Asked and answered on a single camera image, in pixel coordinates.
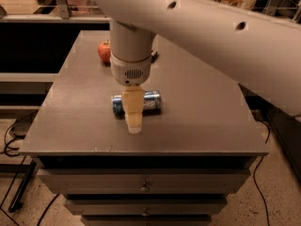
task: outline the table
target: table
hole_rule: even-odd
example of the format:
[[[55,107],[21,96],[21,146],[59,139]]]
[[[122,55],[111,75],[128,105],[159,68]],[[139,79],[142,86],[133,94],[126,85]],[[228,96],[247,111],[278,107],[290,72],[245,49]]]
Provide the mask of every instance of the table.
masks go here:
[[[82,31],[21,153],[86,225],[208,225],[267,148],[236,82],[157,36],[144,90],[160,113],[131,135],[113,114],[123,87],[97,54],[108,31]]]

